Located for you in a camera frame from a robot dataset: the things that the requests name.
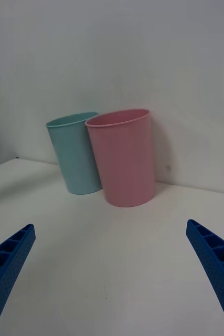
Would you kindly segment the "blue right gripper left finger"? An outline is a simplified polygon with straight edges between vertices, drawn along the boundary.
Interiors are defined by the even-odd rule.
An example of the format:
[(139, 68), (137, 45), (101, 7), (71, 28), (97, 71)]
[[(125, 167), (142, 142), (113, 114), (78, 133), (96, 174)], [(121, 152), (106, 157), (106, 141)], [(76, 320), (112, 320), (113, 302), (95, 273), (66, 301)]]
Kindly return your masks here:
[(34, 225), (28, 224), (0, 244), (0, 316), (35, 239)]

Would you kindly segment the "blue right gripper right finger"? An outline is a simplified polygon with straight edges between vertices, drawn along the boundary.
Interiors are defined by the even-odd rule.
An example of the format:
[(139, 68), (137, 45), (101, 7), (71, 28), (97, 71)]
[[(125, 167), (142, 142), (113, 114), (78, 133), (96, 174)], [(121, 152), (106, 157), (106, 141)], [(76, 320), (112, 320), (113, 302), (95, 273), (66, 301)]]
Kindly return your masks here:
[(187, 222), (186, 236), (224, 311), (224, 240), (193, 219)]

